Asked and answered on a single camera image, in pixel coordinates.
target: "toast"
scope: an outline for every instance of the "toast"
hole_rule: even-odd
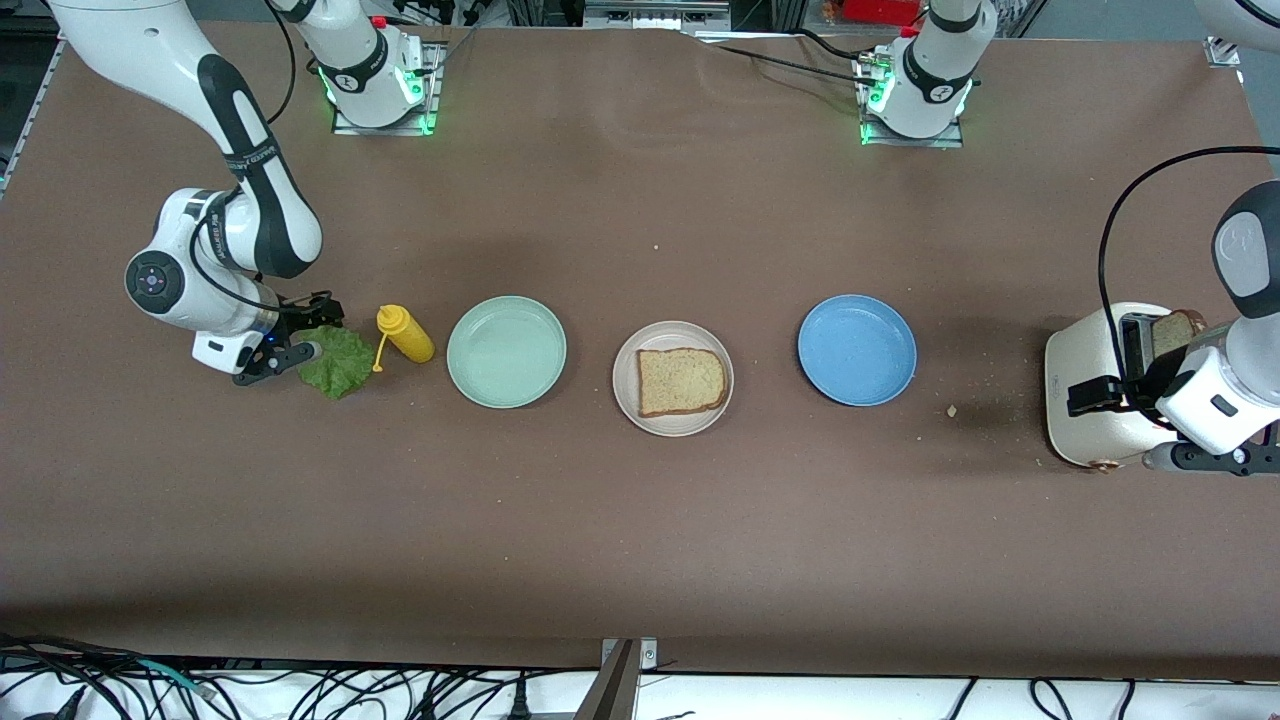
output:
[[[1196,310],[1174,310],[1151,325],[1151,354],[1160,357],[1185,346],[1208,328],[1204,315]]]
[[[724,364],[710,350],[640,350],[636,364],[641,418],[705,413],[728,397]]]

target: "green led light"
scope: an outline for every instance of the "green led light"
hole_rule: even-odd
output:
[[[416,105],[419,101],[419,96],[422,95],[422,91],[421,90],[415,91],[413,88],[411,88],[408,86],[408,82],[404,81],[406,76],[407,73],[396,73],[396,81],[401,83],[401,91],[404,94],[404,100]]]
[[[435,135],[435,111],[424,114],[417,119],[417,129],[424,135]]]

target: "robotic arm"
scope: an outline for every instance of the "robotic arm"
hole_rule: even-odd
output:
[[[905,137],[942,133],[964,109],[973,70],[995,36],[991,0],[933,0],[918,36],[878,49],[891,58],[890,74],[867,110]]]
[[[314,356],[288,333],[340,324],[332,300],[289,306],[243,272],[301,274],[320,255],[320,223],[239,72],[209,44],[182,0],[52,0],[84,63],[191,119],[218,145],[237,191],[184,188],[165,201],[125,291],[143,313],[196,332],[192,355],[247,384]]]
[[[1242,318],[1192,342],[1156,409],[1208,455],[1231,455],[1280,420],[1280,181],[1253,187],[1226,210],[1213,265]],[[1147,465],[1196,469],[1187,445],[1161,445]],[[1242,455],[1236,462],[1252,460]]]
[[[422,67],[422,41],[394,27],[375,28],[358,0],[270,0],[298,27],[320,64],[334,105],[352,123],[380,128],[424,102],[406,76]]]

